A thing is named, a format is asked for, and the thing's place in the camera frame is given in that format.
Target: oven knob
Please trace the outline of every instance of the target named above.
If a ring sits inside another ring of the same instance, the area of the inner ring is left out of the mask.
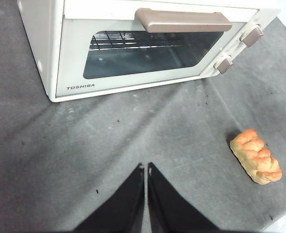
[[[257,40],[259,40],[263,36],[263,32],[260,30],[259,25],[254,25],[250,28],[247,33],[244,33],[240,37],[240,41],[242,41],[248,48],[251,47]]]
[[[221,74],[225,73],[233,65],[231,57],[229,55],[223,57],[219,62],[214,65],[215,69],[218,69]]]

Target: brown handle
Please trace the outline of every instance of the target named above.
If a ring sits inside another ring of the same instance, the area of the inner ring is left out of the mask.
[[[135,17],[149,33],[226,32],[232,23],[220,12],[191,13],[139,8]]]

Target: bread roll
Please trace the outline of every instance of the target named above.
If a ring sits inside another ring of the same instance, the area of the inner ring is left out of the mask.
[[[255,130],[240,133],[230,142],[230,149],[256,183],[267,184],[281,179],[278,161],[270,156],[270,150],[265,148],[265,142],[258,138]]]

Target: oven window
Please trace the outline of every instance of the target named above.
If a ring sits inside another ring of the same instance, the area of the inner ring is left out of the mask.
[[[92,36],[84,78],[193,67],[223,32],[101,31]]]

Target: oven rack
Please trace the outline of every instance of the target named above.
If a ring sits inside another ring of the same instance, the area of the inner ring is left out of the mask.
[[[102,31],[92,36],[89,51],[179,47],[184,45],[185,39],[178,33]]]

